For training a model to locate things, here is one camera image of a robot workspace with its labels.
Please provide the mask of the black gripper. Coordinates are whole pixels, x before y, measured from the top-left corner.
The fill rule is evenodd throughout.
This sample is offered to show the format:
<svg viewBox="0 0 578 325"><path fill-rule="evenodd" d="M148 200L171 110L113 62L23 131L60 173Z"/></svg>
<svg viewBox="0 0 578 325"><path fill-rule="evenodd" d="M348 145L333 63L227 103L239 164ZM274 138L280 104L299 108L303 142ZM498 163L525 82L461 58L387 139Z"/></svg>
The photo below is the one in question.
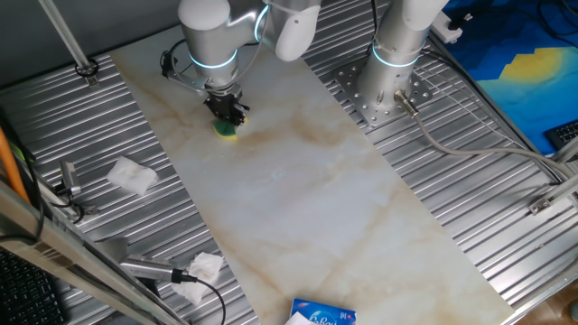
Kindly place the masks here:
<svg viewBox="0 0 578 325"><path fill-rule="evenodd" d="M204 104L215 113L216 118L220 122L232 126L243 125L247 120L247 113L250 107L240 104L239 100L241 98L241 92L227 95L209 93L209 97L204 101Z"/></svg>

